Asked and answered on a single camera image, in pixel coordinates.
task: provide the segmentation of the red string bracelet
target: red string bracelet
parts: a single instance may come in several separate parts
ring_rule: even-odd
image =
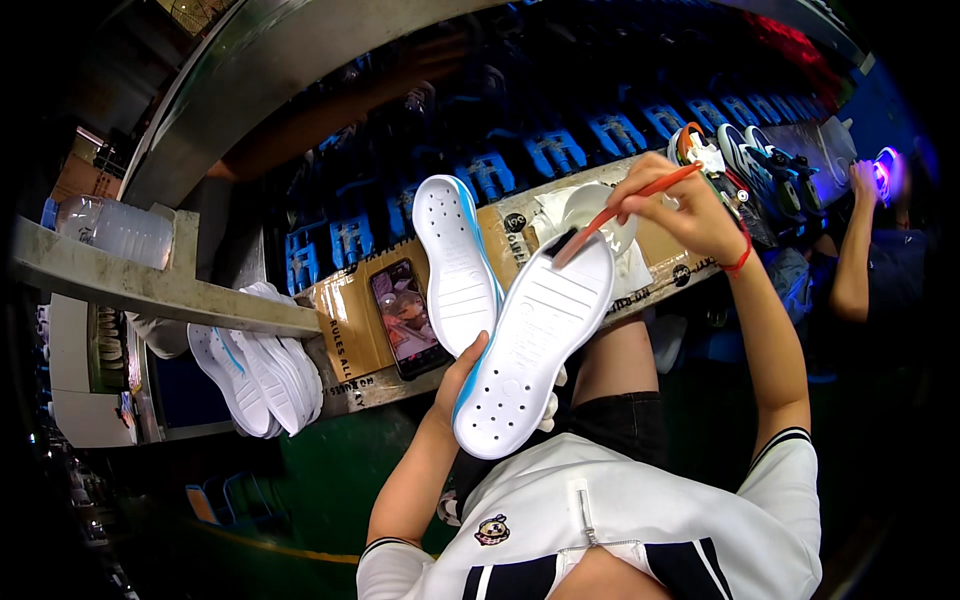
[[[736,279],[737,276],[740,275],[740,269],[742,269],[743,265],[746,264],[747,258],[750,257],[750,250],[754,247],[754,242],[753,240],[750,239],[750,232],[747,231],[747,225],[743,222],[742,219],[740,220],[740,231],[743,232],[743,237],[747,238],[747,250],[740,255],[740,260],[737,260],[736,264],[731,266],[721,265],[720,263],[717,263],[720,266],[720,268],[726,271],[727,273],[733,273],[734,279]]]

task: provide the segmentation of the plastic water bottle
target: plastic water bottle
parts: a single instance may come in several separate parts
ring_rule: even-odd
[[[104,252],[163,269],[170,257],[174,226],[164,217],[98,196],[48,198],[40,224]]]

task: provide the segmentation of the black shorts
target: black shorts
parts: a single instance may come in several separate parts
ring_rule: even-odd
[[[516,452],[492,461],[476,458],[463,449],[453,461],[453,488],[457,493],[457,518],[467,496],[501,461],[546,442],[561,433],[572,433],[638,461],[666,467],[666,429],[660,392],[633,392],[598,397],[584,402],[568,415],[558,411],[550,433],[535,430]]]

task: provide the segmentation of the smartphone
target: smartphone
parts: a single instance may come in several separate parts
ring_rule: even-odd
[[[404,258],[373,274],[370,286],[401,379],[410,381],[449,360],[433,332],[409,260]]]

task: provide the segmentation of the brush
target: brush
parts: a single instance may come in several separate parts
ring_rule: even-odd
[[[650,183],[640,191],[632,196],[643,196],[649,197],[653,196],[657,192],[662,192],[666,188],[670,187],[677,181],[683,179],[687,175],[693,173],[694,171],[699,171],[704,166],[704,163],[694,162],[693,164],[688,164],[685,167],[677,169],[670,175],[665,175],[660,179]],[[616,217],[619,214],[619,210],[616,207],[604,208],[600,211],[600,214],[593,217],[593,220],[589,224],[577,231],[576,228],[571,228],[570,231],[565,233],[557,243],[543,251],[544,254],[553,258],[553,268],[562,269],[566,263],[570,262],[570,259],[573,258],[573,255],[580,251],[580,249],[586,244],[589,237],[595,232],[599,231],[605,223],[610,219]]]

